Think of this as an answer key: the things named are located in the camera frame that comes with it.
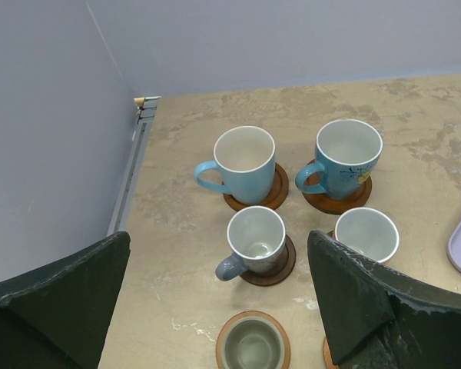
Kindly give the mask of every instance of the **mug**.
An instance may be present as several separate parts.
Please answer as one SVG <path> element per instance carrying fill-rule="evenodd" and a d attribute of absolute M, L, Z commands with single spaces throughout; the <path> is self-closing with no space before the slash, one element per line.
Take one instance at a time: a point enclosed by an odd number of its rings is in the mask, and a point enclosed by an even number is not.
<path fill-rule="evenodd" d="M 221 281 L 245 271 L 265 273 L 276 263 L 285 246 L 285 224 L 280 215 L 264 206 L 250 206 L 237 212 L 227 226 L 232 254 L 215 270 Z"/>
<path fill-rule="evenodd" d="M 290 341 L 283 327 L 261 311 L 233 316 L 216 344 L 219 369 L 282 369 L 290 363 Z"/>
<path fill-rule="evenodd" d="M 368 179 L 382 150 L 383 139 L 366 122 L 331 121 L 317 133 L 316 162 L 299 171 L 295 184 L 305 194 L 327 194 L 333 200 L 342 200 Z M 305 185 L 315 173 L 319 184 Z"/>
<path fill-rule="evenodd" d="M 204 171 L 218 171 L 224 184 L 200 179 Z M 275 175 L 275 141 L 264 129 L 232 128 L 214 146 L 214 160 L 197 165 L 194 180 L 203 188 L 231 194 L 242 204 L 259 204 L 271 190 Z"/>
<path fill-rule="evenodd" d="M 378 263 L 386 263 L 400 246 L 400 234 L 387 215 L 372 208 L 345 211 L 337 220 L 335 240 Z"/>

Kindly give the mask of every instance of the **gray wall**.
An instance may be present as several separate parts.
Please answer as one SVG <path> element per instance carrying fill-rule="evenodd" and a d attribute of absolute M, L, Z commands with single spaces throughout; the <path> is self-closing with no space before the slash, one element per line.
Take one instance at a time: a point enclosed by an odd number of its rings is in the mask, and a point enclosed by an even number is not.
<path fill-rule="evenodd" d="M 139 95 L 461 71 L 461 0 L 88 0 Z"/>
<path fill-rule="evenodd" d="M 0 281 L 105 236 L 132 98 L 83 1 L 0 2 Z"/>

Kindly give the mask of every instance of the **mug handle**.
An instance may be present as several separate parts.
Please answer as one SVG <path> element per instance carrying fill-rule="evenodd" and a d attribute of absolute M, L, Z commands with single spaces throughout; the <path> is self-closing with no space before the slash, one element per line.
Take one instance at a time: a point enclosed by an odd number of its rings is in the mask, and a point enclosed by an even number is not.
<path fill-rule="evenodd" d="M 299 173 L 295 177 L 295 185 L 305 194 L 324 194 L 327 192 L 323 186 L 320 184 L 315 184 L 314 186 L 306 186 L 306 180 L 317 173 L 318 171 L 324 171 L 324 165 L 320 161 L 316 161 L 313 164 L 306 165 L 304 168 L 300 169 Z"/>
<path fill-rule="evenodd" d="M 243 274 L 247 270 L 244 265 L 243 259 L 236 254 L 232 254 L 228 258 L 225 258 L 215 269 L 215 275 L 221 281 L 227 282 L 232 278 L 236 278 L 239 274 Z"/>
<path fill-rule="evenodd" d="M 193 171 L 194 180 L 203 188 L 207 190 L 222 192 L 223 194 L 231 194 L 229 188 L 225 184 L 216 184 L 209 181 L 200 179 L 200 174 L 204 171 L 219 171 L 219 166 L 215 160 L 205 161 L 197 165 Z"/>

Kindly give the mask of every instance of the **stained countertop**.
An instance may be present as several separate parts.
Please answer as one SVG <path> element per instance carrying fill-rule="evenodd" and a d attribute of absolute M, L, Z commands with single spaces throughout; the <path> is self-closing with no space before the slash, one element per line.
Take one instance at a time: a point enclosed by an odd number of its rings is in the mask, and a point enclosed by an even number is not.
<path fill-rule="evenodd" d="M 131 256 L 100 368 L 215 368 L 215 341 L 235 314 L 271 314 L 290 339 L 293 369 L 324 367 L 324 329 L 307 262 L 307 235 L 331 231 L 295 187 L 327 122 L 356 118 L 383 136 L 366 206 L 393 219 L 400 249 L 387 263 L 410 277 L 461 294 L 461 274 L 446 246 L 461 219 L 461 75 L 226 91 L 162 98 L 128 219 Z M 231 250 L 235 214 L 221 194 L 193 180 L 217 138 L 256 125 L 276 142 L 288 174 L 277 209 L 297 249 L 292 274 L 260 288 L 214 270 Z M 216 174 L 206 175 L 219 181 Z"/>

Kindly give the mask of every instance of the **coaster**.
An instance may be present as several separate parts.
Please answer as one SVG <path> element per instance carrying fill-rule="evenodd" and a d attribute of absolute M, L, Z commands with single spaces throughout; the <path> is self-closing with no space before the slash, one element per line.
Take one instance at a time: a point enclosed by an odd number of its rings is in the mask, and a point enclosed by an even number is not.
<path fill-rule="evenodd" d="M 268 193 L 268 196 L 262 200 L 260 204 L 256 205 L 266 206 L 267 208 L 276 210 L 284 203 L 288 193 L 289 178 L 287 173 L 278 163 L 275 163 L 274 183 L 271 185 L 271 190 Z M 224 194 L 224 200 L 235 211 L 251 206 L 239 202 L 231 194 Z"/>
<path fill-rule="evenodd" d="M 232 326 L 242 319 L 243 317 L 260 317 L 268 322 L 270 322 L 280 333 L 280 336 L 284 340 L 284 363 L 282 364 L 280 369 L 288 369 L 290 367 L 290 357 L 291 357 L 291 349 L 290 349 L 290 340 L 287 336 L 287 333 L 284 330 L 284 327 L 280 325 L 280 323 L 271 315 L 265 314 L 261 311 L 243 311 L 237 315 L 234 315 L 231 319 L 227 321 L 226 324 L 221 329 L 221 332 L 218 334 L 217 343 L 215 344 L 215 357 L 217 359 L 217 367 L 219 369 L 224 369 L 224 358 L 222 355 L 222 351 L 224 349 L 224 338 L 229 333 L 229 330 Z"/>
<path fill-rule="evenodd" d="M 315 160 L 313 159 L 308 164 L 313 164 Z M 311 175 L 305 182 L 307 186 L 317 185 L 319 183 L 319 178 L 316 174 Z M 352 193 L 349 197 L 344 198 L 343 200 L 333 200 L 329 198 L 326 194 L 302 194 L 306 201 L 313 205 L 317 210 L 322 211 L 326 214 L 341 215 L 347 210 L 353 208 L 359 208 L 364 206 L 369 199 L 370 192 L 372 192 L 372 178 L 368 179 L 362 183 L 360 188 Z"/>
<path fill-rule="evenodd" d="M 246 282 L 261 286 L 268 287 L 275 284 L 279 284 L 294 269 L 296 259 L 295 246 L 290 237 L 285 236 L 285 248 L 282 251 L 282 254 L 278 257 L 277 263 L 275 266 L 262 274 L 255 274 L 252 271 L 245 271 L 240 275 Z"/>
<path fill-rule="evenodd" d="M 326 338 L 324 338 L 323 343 L 323 357 L 326 369 L 338 369 L 338 365 L 333 364 L 333 361 L 331 360 L 330 346 L 328 345 L 328 340 Z"/>

